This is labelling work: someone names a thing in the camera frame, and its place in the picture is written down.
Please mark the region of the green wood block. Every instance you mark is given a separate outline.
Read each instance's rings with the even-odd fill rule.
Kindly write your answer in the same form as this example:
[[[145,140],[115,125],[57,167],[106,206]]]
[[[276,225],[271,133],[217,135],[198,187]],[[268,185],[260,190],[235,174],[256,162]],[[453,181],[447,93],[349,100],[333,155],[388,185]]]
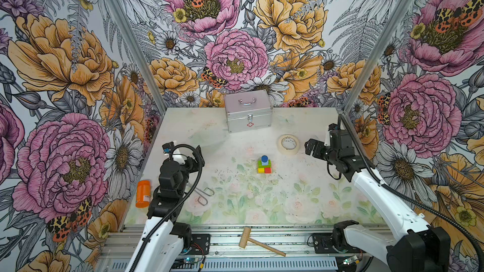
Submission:
[[[258,168],[266,168],[266,167],[272,167],[271,161],[270,161],[270,164],[268,166],[262,166],[261,160],[258,161]]]

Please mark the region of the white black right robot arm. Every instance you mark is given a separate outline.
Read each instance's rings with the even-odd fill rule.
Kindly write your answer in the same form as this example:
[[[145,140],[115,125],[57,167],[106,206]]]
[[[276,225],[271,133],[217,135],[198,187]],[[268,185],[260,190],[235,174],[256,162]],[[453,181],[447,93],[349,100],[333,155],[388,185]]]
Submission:
[[[334,225],[332,246],[343,252],[360,249],[387,264],[391,271],[447,271],[450,236],[416,214],[403,197],[391,192],[378,170],[355,146],[355,137],[331,124],[324,142],[310,139],[305,153],[335,166],[339,176],[352,183],[373,205],[389,227],[388,239],[354,220]]]

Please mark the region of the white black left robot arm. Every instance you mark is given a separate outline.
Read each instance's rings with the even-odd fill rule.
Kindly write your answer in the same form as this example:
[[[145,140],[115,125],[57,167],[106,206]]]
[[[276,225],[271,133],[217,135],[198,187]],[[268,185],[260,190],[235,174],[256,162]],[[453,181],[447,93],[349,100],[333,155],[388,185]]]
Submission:
[[[170,271],[192,244],[191,226],[177,219],[201,179],[205,166],[202,150],[170,142],[163,145],[163,151],[168,158],[160,167],[142,236],[126,271]]]

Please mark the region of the orange plastic bottle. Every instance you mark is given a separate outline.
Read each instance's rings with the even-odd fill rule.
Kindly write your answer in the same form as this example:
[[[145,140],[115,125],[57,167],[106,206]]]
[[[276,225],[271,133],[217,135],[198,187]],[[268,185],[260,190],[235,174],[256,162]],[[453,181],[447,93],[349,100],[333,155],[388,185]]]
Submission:
[[[150,180],[141,180],[137,184],[136,202],[137,208],[143,209],[149,206],[151,201],[151,182]]]

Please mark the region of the metal tongs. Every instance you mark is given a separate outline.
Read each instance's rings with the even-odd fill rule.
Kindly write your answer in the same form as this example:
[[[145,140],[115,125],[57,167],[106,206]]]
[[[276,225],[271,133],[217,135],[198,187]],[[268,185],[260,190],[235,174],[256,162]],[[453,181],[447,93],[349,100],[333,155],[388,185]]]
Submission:
[[[195,202],[203,207],[206,207],[209,203],[209,198],[215,195],[215,191],[209,187],[203,189],[195,188],[192,192],[192,196],[195,198]]]

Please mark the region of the masking tape roll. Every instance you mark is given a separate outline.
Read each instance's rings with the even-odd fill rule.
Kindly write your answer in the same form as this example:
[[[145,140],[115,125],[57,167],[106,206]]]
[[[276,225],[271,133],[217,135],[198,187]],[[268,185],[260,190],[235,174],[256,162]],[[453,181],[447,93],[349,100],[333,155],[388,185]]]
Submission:
[[[277,142],[278,151],[285,156],[296,155],[300,150],[301,144],[297,137],[285,134],[279,137]]]

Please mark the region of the left circuit board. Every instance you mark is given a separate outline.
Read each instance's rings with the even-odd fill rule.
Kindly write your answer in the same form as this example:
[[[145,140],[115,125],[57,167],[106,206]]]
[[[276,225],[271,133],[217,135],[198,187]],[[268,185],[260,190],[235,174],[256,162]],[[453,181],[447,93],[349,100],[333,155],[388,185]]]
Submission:
[[[179,258],[176,259],[173,266],[183,266],[183,265],[196,265],[201,264],[202,266],[205,264],[206,258]]]

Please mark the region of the circuit board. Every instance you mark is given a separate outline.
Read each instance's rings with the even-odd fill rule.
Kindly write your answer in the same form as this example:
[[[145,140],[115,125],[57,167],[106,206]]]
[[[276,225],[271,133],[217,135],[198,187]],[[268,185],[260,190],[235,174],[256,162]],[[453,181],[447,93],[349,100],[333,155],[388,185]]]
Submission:
[[[358,256],[351,256],[348,258],[345,258],[342,262],[343,265],[352,265],[352,264],[358,264],[360,262],[360,259]]]
[[[176,259],[173,266],[183,266],[183,265],[196,265],[201,264],[202,266],[205,264],[206,258],[179,258]]]

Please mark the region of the wooden mallet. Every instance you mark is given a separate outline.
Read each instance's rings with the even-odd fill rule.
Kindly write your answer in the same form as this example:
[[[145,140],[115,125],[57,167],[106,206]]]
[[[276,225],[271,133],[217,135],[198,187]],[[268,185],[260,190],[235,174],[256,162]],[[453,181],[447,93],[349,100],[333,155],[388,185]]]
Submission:
[[[275,254],[278,254],[280,256],[286,257],[286,253],[284,253],[284,252],[282,252],[282,251],[280,251],[278,249],[275,249],[273,247],[270,247],[270,246],[268,246],[268,245],[266,245],[264,243],[261,243],[261,242],[255,240],[255,239],[251,238],[250,237],[251,231],[252,231],[252,228],[250,228],[250,227],[244,227],[243,228],[243,232],[242,232],[242,235],[240,237],[239,244],[238,244],[238,246],[240,248],[245,249],[247,247],[247,244],[248,243],[252,243],[252,244],[254,244],[256,246],[259,246],[259,247],[261,247],[263,249],[266,249],[266,250],[268,250],[268,251],[270,251],[272,253],[275,253]]]

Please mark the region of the silver pink metal case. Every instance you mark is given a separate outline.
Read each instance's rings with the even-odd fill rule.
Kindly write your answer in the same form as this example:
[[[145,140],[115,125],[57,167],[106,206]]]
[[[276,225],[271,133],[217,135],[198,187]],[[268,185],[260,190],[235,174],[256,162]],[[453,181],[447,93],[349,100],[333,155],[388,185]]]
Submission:
[[[265,90],[226,94],[224,107],[230,133],[270,127],[272,124],[273,106]]]

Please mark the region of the right circuit board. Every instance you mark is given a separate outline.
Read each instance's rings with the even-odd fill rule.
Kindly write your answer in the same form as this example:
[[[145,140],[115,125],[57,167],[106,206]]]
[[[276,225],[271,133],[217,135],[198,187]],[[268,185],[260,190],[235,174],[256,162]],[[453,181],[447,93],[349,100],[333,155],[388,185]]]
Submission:
[[[360,262],[360,259],[358,256],[351,256],[348,258],[345,258],[342,262],[343,265],[352,265],[352,264],[358,264]]]

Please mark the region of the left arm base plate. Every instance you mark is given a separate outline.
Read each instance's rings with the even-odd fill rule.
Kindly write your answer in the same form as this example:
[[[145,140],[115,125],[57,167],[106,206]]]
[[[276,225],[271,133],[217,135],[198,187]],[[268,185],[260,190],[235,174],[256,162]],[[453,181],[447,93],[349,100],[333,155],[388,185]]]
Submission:
[[[188,254],[195,256],[207,256],[210,250],[210,234],[192,234],[192,243]]]

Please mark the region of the aluminium front rail frame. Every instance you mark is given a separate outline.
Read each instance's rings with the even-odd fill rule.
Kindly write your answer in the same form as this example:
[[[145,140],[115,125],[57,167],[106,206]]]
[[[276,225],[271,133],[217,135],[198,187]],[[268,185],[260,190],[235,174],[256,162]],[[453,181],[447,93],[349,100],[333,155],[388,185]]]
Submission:
[[[363,225],[373,233],[391,239],[389,227],[378,229],[375,225]],[[286,253],[286,257],[248,243],[245,249],[238,246],[244,227],[252,228],[250,237]],[[321,271],[340,269],[345,258],[366,256],[360,254],[316,254],[307,244],[313,233],[333,233],[334,225],[199,225],[191,228],[192,234],[210,234],[210,250],[207,256],[189,255],[189,248],[179,258],[206,258],[205,264],[172,266],[170,271]],[[142,236],[143,229],[130,227],[107,239],[101,252],[97,271],[126,271]]]

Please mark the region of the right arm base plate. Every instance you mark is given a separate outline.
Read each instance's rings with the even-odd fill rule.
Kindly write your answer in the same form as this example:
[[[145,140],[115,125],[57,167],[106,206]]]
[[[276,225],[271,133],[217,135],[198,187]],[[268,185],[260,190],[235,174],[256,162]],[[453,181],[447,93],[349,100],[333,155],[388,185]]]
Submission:
[[[307,244],[314,248],[316,254],[364,254],[364,251],[352,246],[337,249],[333,245],[333,239],[330,233],[313,233],[308,238]]]

